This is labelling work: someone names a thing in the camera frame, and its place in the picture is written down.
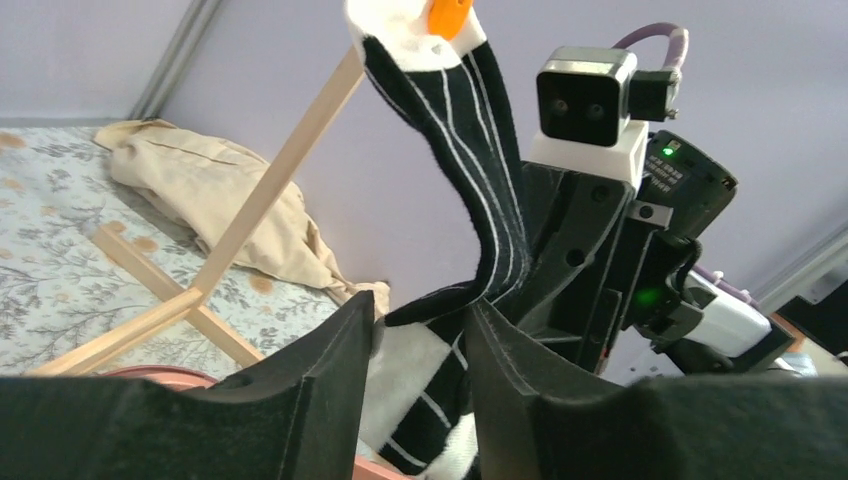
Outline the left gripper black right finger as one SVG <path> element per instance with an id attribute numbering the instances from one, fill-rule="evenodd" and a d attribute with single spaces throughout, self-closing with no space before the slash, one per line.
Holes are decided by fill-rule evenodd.
<path id="1" fill-rule="evenodd" d="M 627 387 L 480 302 L 465 344 L 486 479 L 843 479 L 841 377 L 658 377 Z"/>

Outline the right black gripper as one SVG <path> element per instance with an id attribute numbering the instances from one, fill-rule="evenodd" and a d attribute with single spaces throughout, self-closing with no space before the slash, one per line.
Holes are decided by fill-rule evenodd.
<path id="1" fill-rule="evenodd" d="M 503 313 L 595 373 L 626 313 L 663 208 L 625 181 L 525 163 L 531 272 Z"/>

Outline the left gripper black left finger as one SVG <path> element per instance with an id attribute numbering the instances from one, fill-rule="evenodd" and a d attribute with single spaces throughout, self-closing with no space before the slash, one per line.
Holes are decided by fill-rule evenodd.
<path id="1" fill-rule="evenodd" d="M 210 388 L 135 378 L 1 382 L 5 479 L 348 479 L 373 297 Z"/>

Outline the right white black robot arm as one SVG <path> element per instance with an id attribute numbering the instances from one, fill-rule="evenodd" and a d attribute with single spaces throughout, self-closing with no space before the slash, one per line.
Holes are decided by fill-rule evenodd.
<path id="1" fill-rule="evenodd" d="M 538 135 L 522 174 L 533 269 L 505 315 L 599 372 L 621 331 L 685 375 L 768 369 L 790 335 L 698 265 L 736 179 L 683 138 L 631 123 L 609 148 Z"/>

